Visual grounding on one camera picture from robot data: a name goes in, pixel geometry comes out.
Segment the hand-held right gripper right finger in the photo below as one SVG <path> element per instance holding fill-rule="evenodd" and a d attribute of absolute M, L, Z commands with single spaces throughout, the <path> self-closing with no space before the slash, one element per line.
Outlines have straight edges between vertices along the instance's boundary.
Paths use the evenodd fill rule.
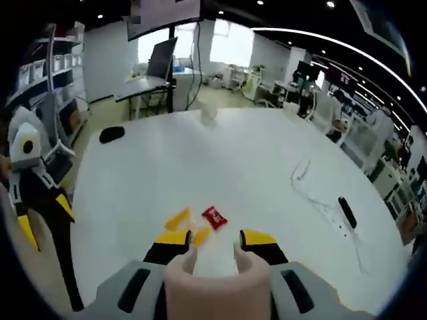
<path fill-rule="evenodd" d="M 240 231 L 240 247 L 271 266 L 272 319 L 371 319 L 366 311 L 353 311 L 340 301 L 326 280 L 301 263 L 290 262 L 269 234 Z"/>

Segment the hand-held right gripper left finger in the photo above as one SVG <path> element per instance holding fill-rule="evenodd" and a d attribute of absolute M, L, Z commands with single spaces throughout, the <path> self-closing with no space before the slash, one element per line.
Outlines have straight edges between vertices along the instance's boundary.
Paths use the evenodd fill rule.
<path fill-rule="evenodd" d="M 187 253 L 188 229 L 160 235 L 144 260 L 133 260 L 99 285 L 92 303 L 66 319 L 167 319 L 165 266 Z"/>

